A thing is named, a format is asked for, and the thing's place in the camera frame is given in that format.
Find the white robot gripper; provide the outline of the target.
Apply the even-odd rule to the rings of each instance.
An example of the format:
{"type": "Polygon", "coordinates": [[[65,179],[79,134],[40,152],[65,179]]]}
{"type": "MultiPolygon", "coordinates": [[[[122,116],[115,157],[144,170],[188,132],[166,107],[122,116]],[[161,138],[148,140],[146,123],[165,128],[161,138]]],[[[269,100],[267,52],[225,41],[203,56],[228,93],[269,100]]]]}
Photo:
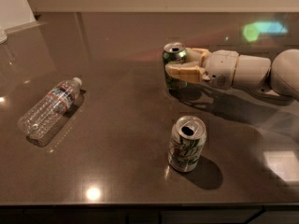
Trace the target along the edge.
{"type": "Polygon", "coordinates": [[[166,73],[173,78],[189,83],[206,82],[215,89],[228,90],[232,86],[239,54],[236,51],[186,48],[187,61],[198,63],[169,63],[166,73]]]}

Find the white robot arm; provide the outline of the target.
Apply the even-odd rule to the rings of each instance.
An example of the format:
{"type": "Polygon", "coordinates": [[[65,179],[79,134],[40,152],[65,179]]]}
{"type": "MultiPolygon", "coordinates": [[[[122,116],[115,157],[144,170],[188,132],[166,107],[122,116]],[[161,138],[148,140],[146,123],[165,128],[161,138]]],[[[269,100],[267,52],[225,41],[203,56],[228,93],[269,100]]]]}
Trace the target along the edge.
{"type": "Polygon", "coordinates": [[[187,49],[187,62],[169,63],[165,71],[188,83],[242,90],[267,103],[285,105],[299,100],[297,49],[281,52],[273,62],[230,50],[187,49]]]}

